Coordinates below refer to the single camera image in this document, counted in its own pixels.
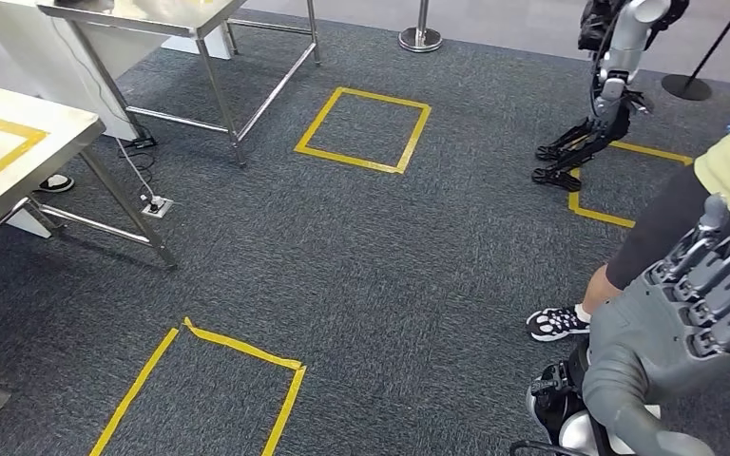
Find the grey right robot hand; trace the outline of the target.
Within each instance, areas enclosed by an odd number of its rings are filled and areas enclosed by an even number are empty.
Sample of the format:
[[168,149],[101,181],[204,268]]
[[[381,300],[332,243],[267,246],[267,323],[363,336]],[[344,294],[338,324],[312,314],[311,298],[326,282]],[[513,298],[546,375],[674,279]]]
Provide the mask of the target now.
[[704,212],[666,256],[592,316],[582,385],[589,414],[638,455],[708,455],[651,407],[730,371],[730,235],[725,199]]

